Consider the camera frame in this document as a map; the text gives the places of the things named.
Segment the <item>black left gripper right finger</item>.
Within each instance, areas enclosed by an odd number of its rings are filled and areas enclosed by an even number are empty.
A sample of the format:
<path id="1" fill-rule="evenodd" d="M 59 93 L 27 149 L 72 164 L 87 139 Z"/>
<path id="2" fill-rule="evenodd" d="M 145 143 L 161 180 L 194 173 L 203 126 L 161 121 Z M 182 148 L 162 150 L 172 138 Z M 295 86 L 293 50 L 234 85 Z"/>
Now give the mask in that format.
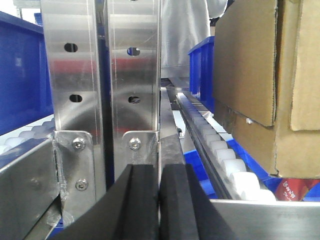
<path id="1" fill-rule="evenodd" d="M 167 164 L 160 189 L 161 240 L 237 240 L 190 164 Z"/>

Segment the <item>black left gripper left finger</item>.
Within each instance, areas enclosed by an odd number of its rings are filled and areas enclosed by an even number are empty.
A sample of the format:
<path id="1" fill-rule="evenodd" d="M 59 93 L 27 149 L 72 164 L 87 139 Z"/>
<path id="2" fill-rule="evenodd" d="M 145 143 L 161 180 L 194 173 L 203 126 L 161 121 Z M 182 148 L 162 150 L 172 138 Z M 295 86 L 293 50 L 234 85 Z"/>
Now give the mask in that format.
<path id="1" fill-rule="evenodd" d="M 107 193 L 53 239 L 158 239 L 158 184 L 154 167 L 127 165 Z"/>

